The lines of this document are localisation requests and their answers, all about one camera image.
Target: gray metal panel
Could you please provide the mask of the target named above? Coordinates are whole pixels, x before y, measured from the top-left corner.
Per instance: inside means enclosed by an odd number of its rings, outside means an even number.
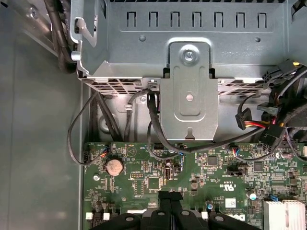
[[[84,18],[79,10],[82,3],[73,0],[77,9],[72,20]],[[257,78],[260,70],[288,58],[286,7],[255,2],[111,2],[107,30],[103,17],[97,26],[98,33],[107,34],[107,63],[101,62],[94,74],[90,69],[90,75],[97,81],[101,77],[162,77],[169,64],[170,43],[207,42],[218,78]],[[76,38],[87,40],[80,34]]]
[[[120,95],[119,97],[115,97],[112,100],[107,100],[106,103],[108,104],[111,112],[116,116],[119,120],[119,129],[121,133],[124,133],[125,125],[126,125],[126,111],[125,105],[128,103],[129,98],[131,95]],[[247,133],[252,129],[241,130],[238,128],[236,124],[235,115],[237,113],[237,107],[242,99],[238,100],[238,96],[227,96],[228,98],[223,100],[220,97],[219,103],[219,124],[216,130],[214,141],[222,141],[229,138],[236,137],[243,133]],[[252,111],[253,119],[260,120],[262,111],[256,110],[258,104],[267,101],[266,96],[262,96],[260,98],[253,98],[247,101],[244,105],[244,109],[249,107]],[[102,114],[100,110],[98,110],[97,117],[93,117],[92,119],[100,120]],[[147,127],[150,122],[149,112],[147,108],[147,104],[141,103],[140,99],[136,100],[136,103],[133,106],[133,113],[132,113],[132,122],[131,122],[131,130],[130,130],[130,141],[131,142],[147,142]],[[112,138],[109,134],[102,132],[102,124],[99,123],[99,136],[100,140],[103,141],[112,141]],[[152,129],[152,142],[158,143],[159,140],[157,139],[154,130]]]
[[[167,139],[213,139],[219,102],[217,79],[209,78],[207,43],[170,45],[170,78],[161,80],[160,97],[160,120]]]
[[[80,171],[66,135],[80,110],[80,81],[60,73],[18,18],[0,8],[0,229],[78,229]],[[74,129],[77,153],[81,133]]]
[[[297,0],[289,0],[287,18],[289,22],[289,54],[291,58],[307,65],[307,7],[302,7],[292,17],[291,8]]]

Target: rectangular slot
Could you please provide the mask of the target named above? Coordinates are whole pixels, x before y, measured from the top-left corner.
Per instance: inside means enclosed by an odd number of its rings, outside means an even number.
[[[267,28],[267,13],[258,13],[258,28]]]
[[[171,27],[180,27],[180,12],[171,12]]]
[[[201,12],[192,13],[192,27],[202,27]]]
[[[127,27],[136,27],[136,12],[127,12]]]
[[[148,13],[148,26],[149,27],[158,27],[158,12],[149,12]]]
[[[245,13],[236,13],[236,28],[245,28]]]
[[[224,27],[224,13],[214,12],[214,27]]]

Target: metal bracket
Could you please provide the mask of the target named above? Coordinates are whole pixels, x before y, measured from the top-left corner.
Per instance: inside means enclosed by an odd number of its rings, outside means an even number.
[[[218,126],[218,82],[209,78],[209,45],[170,45],[170,78],[161,81],[161,125],[168,140],[211,140]]]

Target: motherboard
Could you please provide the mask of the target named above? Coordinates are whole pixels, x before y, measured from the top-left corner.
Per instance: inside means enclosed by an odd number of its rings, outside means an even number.
[[[303,153],[303,144],[295,147]],[[235,155],[265,155],[257,143],[181,153],[171,160],[150,156],[144,143],[87,143],[85,149],[86,158],[102,157],[84,168],[83,230],[122,213],[158,208],[158,191],[181,192],[182,207],[200,212],[204,219],[223,213],[259,229],[264,201],[307,201],[307,163],[286,143],[265,160],[253,162],[239,161]],[[160,144],[153,152],[160,157],[173,153]]]

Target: red wire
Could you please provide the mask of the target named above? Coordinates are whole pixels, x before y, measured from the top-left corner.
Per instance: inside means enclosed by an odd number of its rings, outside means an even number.
[[[246,125],[253,125],[253,126],[257,126],[257,127],[261,127],[261,128],[265,128],[264,125],[256,123],[256,122],[251,122],[251,121],[246,121],[245,122]]]
[[[272,124],[275,125],[275,123],[276,123],[276,117],[274,116],[274,117],[272,118]]]

